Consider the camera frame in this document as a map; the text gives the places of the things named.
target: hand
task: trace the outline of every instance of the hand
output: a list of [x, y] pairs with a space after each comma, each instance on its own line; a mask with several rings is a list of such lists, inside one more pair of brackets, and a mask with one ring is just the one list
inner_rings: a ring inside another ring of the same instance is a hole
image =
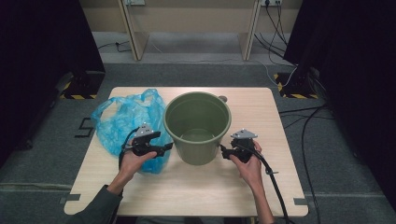
[[[259, 143], [254, 140], [253, 143], [256, 150], [261, 152], [262, 147], [259, 145]], [[256, 156], [252, 155], [247, 163], [241, 162], [234, 155], [230, 155], [230, 160], [235, 163], [239, 170], [240, 176], [251, 188], [262, 187], [262, 163]]]
[[143, 162], [152, 159], [157, 155], [157, 152], [152, 151], [143, 156], [136, 156], [132, 151], [126, 151], [122, 158], [119, 173], [114, 178], [113, 182], [107, 187], [107, 190], [120, 194], [125, 185], [134, 177], [134, 174], [140, 169]]

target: gray carpet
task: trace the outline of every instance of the gray carpet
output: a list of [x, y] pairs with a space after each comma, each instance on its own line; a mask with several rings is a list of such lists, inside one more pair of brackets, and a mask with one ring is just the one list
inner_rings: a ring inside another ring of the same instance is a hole
[[[268, 66], [268, 70], [272, 77], [276, 72], [291, 71], [291, 68]], [[73, 185], [92, 138], [92, 135], [75, 138], [87, 132], [78, 127], [82, 119], [89, 117], [111, 90], [119, 86], [270, 87], [279, 111], [324, 103], [280, 97], [260, 64], [106, 64], [105, 80], [97, 98], [59, 100], [37, 130], [34, 147], [15, 151], [0, 170], [0, 223], [64, 223], [67, 220], [62, 198]], [[284, 127], [311, 112], [285, 114]], [[306, 217], [292, 220], [317, 223], [301, 149], [305, 120], [285, 129], [310, 209]], [[353, 156], [331, 111], [324, 109], [310, 120], [304, 145], [322, 223], [396, 223], [395, 212], [370, 170]]]

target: blue plastic bag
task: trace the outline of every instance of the blue plastic bag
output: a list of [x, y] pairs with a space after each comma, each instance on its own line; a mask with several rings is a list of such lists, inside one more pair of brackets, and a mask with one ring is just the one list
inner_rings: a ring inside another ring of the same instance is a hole
[[[110, 118], [101, 120], [102, 113], [113, 103], [117, 104], [117, 112]], [[91, 114], [95, 123], [96, 134], [112, 155], [119, 156], [121, 145], [131, 130], [140, 127], [146, 122], [153, 131], [161, 132], [161, 136], [150, 141], [153, 146], [164, 146], [171, 143], [172, 138], [163, 126], [163, 112], [165, 103], [155, 89], [148, 89], [142, 94], [126, 97], [112, 97], [100, 104]], [[163, 157], [145, 161], [141, 171], [159, 174], [168, 161], [170, 150]]]

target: black sleeve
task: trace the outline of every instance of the black sleeve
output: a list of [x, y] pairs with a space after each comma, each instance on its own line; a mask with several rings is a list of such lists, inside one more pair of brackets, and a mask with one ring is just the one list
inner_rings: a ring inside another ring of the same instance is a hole
[[84, 210], [73, 215], [67, 224], [107, 224], [122, 197], [110, 193], [106, 187], [103, 186], [92, 202]]

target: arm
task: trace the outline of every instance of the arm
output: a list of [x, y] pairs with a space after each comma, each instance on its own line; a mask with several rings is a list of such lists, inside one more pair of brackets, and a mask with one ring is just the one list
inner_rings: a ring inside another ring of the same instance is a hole
[[[253, 142], [256, 150], [262, 151], [260, 145], [256, 141]], [[253, 193], [260, 223], [275, 223], [275, 218], [265, 197], [264, 185], [262, 183], [262, 163], [260, 160], [252, 156], [247, 163], [243, 163], [234, 155], [231, 155], [230, 159], [235, 163], [239, 174], [247, 182]]]
[[132, 180], [144, 161], [154, 158], [156, 155], [156, 152], [150, 152], [138, 157], [132, 151], [125, 152], [120, 171], [111, 184], [107, 187], [103, 186], [92, 202], [83, 211], [73, 215], [67, 223], [107, 223], [113, 211], [120, 204], [122, 199], [120, 193], [125, 185]]

